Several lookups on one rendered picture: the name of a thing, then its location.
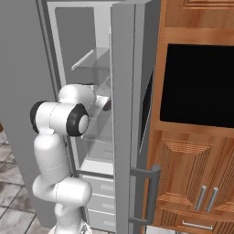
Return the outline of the grey fridge door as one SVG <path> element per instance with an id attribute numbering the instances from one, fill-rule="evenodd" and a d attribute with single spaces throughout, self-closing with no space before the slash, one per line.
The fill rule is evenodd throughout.
<path id="1" fill-rule="evenodd" d="M 112 113 L 116 234 L 141 234 L 161 0 L 112 6 Z"/>

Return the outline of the glass fridge shelf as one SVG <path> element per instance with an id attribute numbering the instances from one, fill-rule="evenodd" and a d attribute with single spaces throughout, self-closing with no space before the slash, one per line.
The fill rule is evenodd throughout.
<path id="1" fill-rule="evenodd" d="M 107 69 L 109 66 L 110 50 L 108 48 L 94 48 L 78 62 L 72 65 L 71 69 Z"/>

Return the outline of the white fridge drawer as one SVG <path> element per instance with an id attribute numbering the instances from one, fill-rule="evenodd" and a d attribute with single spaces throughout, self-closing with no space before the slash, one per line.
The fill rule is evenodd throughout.
<path id="1" fill-rule="evenodd" d="M 107 213 L 88 210 L 90 226 L 95 229 L 115 232 L 115 216 Z"/>
<path id="2" fill-rule="evenodd" d="M 89 210 L 96 210 L 100 212 L 106 212 L 114 214 L 115 211 L 115 200 L 114 197 L 102 196 L 99 194 L 94 194 L 90 202 L 87 205 Z"/>
<path id="3" fill-rule="evenodd" d="M 94 194 L 100 194 L 105 196 L 114 196 L 114 184 L 112 179 L 106 179 L 96 176 L 83 175 L 83 180 L 89 182 Z"/>

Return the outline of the grey fridge body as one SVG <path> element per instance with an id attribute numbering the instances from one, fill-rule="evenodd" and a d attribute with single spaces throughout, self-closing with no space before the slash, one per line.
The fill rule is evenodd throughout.
<path id="1" fill-rule="evenodd" d="M 49 231 L 57 223 L 55 204 L 32 190 L 40 171 L 30 111 L 39 101 L 57 102 L 69 84 L 90 85 L 106 97 L 103 106 L 87 110 L 86 132 L 63 140 L 70 176 L 96 176 L 114 184 L 111 10 L 121 1 L 0 0 L 0 121 L 37 216 Z M 110 50 L 107 69 L 71 69 L 94 48 Z"/>

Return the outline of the brown wooden cabinet door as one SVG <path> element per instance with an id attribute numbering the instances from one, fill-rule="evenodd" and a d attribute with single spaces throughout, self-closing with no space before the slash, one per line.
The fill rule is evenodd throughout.
<path id="1" fill-rule="evenodd" d="M 167 0 L 165 26 L 234 28 L 234 0 Z"/>
<path id="2" fill-rule="evenodd" d="M 228 138 L 212 180 L 218 189 L 211 213 L 234 218 L 234 138 Z"/>
<path id="3" fill-rule="evenodd" d="M 212 149 L 211 138 L 192 133 L 161 131 L 155 159 L 161 166 L 157 204 L 194 210 L 205 164 Z"/>

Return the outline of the black built-in oven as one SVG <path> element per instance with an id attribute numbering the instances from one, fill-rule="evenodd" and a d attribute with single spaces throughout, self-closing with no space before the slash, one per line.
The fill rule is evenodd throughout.
<path id="1" fill-rule="evenodd" d="M 234 128 L 234 46 L 170 44 L 160 120 Z"/>

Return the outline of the brown wooden drawer front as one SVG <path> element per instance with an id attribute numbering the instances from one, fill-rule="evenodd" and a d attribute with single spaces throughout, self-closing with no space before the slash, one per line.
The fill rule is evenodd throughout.
<path id="1" fill-rule="evenodd" d="M 191 234 L 234 234 L 234 218 L 158 207 L 154 225 Z"/>

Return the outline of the brown wooden cabinet frame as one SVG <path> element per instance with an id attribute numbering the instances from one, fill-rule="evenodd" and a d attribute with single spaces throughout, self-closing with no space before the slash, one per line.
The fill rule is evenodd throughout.
<path id="1" fill-rule="evenodd" d="M 156 146 L 159 142 L 159 133 L 167 131 L 172 133 L 192 133 L 207 135 L 211 138 L 212 149 L 203 170 L 201 186 L 207 186 L 207 191 L 203 199 L 199 211 L 186 210 L 175 207 L 166 207 L 157 204 L 155 211 L 158 207 L 165 207 L 169 209 L 176 209 L 186 212 L 195 212 L 204 215 L 220 216 L 222 218 L 229 218 L 222 215 L 206 212 L 208 202 L 213 192 L 212 180 L 218 166 L 218 160 L 221 157 L 225 143 L 228 138 L 234 138 L 234 128 L 216 127 L 189 123 L 178 122 L 163 122 L 160 120 L 160 110 L 164 87 L 165 78 L 165 63 L 167 48 L 170 44 L 183 44 L 183 45 L 211 45 L 211 46 L 234 46 L 234 28 L 191 28 L 191 27 L 166 27 L 165 14 L 166 14 L 167 0 L 162 0 L 160 28 L 157 46 L 157 58 L 155 65 L 155 78 L 154 78 L 154 100 L 153 100 L 153 114 L 151 119 L 150 140 L 149 140 L 149 153 L 147 164 L 149 166 L 159 165 L 155 159 Z"/>

